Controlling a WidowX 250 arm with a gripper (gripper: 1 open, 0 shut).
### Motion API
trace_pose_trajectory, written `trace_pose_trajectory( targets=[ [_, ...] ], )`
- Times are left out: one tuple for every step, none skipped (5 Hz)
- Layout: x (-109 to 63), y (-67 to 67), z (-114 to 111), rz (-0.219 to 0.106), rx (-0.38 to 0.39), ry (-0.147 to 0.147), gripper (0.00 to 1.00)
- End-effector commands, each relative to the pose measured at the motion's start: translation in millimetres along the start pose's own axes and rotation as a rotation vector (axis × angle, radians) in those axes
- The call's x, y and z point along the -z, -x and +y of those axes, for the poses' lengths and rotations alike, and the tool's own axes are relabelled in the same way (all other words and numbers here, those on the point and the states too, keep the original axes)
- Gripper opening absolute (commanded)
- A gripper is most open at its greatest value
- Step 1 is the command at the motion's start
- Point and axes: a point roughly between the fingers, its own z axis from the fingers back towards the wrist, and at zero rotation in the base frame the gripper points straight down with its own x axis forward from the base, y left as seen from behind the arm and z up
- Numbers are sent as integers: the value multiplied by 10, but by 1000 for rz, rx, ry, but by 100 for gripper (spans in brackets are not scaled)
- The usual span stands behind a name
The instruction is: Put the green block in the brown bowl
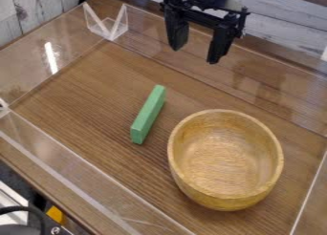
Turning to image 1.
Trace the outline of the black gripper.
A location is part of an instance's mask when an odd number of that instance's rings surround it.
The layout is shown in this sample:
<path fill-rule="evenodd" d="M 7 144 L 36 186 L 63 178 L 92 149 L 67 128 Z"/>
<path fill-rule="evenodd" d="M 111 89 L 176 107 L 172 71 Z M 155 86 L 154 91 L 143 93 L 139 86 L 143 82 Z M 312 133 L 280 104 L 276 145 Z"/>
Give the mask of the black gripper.
<path fill-rule="evenodd" d="M 216 64 L 226 56 L 235 36 L 244 35 L 248 8 L 235 0 L 163 0 L 164 24 L 170 47 L 179 51 L 188 42 L 187 21 L 214 29 L 207 62 Z"/>

